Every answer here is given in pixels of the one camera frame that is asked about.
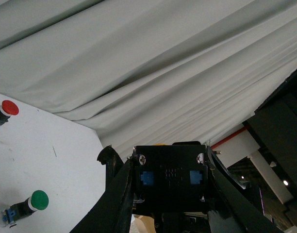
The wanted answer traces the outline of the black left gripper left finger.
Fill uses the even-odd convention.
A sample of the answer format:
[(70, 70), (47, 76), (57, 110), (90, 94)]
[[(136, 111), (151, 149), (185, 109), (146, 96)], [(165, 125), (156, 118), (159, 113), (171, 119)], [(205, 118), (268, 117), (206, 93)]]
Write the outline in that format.
[(106, 166), (105, 192), (71, 232), (128, 233), (133, 204), (133, 160), (124, 163), (111, 145), (101, 150), (97, 160)]

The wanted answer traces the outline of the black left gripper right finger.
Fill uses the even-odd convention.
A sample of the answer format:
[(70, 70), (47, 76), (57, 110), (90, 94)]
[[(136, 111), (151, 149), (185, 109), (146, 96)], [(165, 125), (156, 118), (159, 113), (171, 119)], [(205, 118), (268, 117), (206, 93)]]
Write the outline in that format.
[(231, 175), (211, 147), (206, 147), (208, 194), (212, 196), (208, 221), (212, 233), (281, 233), (264, 216), (259, 188)]

